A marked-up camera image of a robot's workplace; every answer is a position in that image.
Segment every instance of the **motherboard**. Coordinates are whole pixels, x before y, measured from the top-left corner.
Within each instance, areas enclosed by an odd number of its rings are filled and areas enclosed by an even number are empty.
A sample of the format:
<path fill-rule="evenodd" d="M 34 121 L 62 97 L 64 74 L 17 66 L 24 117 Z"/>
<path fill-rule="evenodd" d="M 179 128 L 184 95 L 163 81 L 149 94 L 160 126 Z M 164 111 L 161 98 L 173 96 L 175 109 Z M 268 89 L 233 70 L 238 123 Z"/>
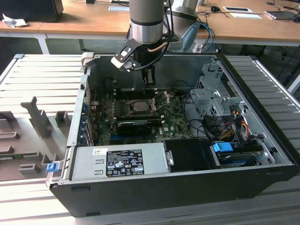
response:
<path fill-rule="evenodd" d="M 156 91 L 151 97 L 123 91 L 91 102 L 97 145 L 159 143 L 191 138 L 182 114 L 182 98 L 174 91 Z"/>

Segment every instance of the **power supply label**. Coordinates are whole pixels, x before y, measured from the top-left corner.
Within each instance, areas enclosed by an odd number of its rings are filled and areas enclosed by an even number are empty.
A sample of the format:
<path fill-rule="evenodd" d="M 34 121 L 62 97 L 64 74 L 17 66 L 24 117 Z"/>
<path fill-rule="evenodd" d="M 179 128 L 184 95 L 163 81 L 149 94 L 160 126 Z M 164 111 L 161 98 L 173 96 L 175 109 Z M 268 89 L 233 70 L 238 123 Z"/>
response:
<path fill-rule="evenodd" d="M 120 177 L 144 174 L 142 150 L 108 151 L 106 175 Z"/>

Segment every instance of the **black computer case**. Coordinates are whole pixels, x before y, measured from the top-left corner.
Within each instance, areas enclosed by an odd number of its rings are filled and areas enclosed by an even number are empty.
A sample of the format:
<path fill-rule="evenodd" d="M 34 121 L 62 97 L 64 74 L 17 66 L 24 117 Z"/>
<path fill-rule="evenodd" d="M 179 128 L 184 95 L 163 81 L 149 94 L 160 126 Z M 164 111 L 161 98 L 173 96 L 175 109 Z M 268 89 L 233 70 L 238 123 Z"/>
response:
<path fill-rule="evenodd" d="M 0 0 L 2 14 L 13 19 L 55 23 L 64 10 L 61 0 Z"/>

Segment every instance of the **copper pipe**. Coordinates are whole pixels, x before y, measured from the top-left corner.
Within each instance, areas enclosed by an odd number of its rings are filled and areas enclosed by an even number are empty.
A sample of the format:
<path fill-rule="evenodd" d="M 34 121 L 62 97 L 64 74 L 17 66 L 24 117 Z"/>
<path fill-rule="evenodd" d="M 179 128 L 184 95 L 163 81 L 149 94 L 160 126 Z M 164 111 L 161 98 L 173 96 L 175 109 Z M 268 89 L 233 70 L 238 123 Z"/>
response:
<path fill-rule="evenodd" d="M 158 46 L 158 47 L 156 47 L 156 48 L 153 48 L 153 49 L 149 49 L 149 48 L 148 48 L 148 52 L 149 52 L 149 53 L 155 53 L 155 52 L 157 52 L 157 51 L 163 49 L 163 48 L 166 47 L 167 45 L 168 45 L 168 43 L 167 43 L 167 42 L 164 42 L 164 43 L 162 43 L 160 46 Z"/>

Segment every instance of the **blue tab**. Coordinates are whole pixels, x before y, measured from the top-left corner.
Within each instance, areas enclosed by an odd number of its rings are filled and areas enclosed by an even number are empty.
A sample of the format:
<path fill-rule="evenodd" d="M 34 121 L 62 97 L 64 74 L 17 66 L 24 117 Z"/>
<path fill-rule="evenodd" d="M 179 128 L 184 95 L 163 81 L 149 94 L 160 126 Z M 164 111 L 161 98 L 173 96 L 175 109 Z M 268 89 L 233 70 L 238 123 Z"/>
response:
<path fill-rule="evenodd" d="M 218 142 L 212 146 L 215 152 L 233 151 L 233 148 L 229 142 Z"/>
<path fill-rule="evenodd" d="M 60 163 L 49 163 L 47 165 L 47 172 L 59 172 L 60 171 Z"/>

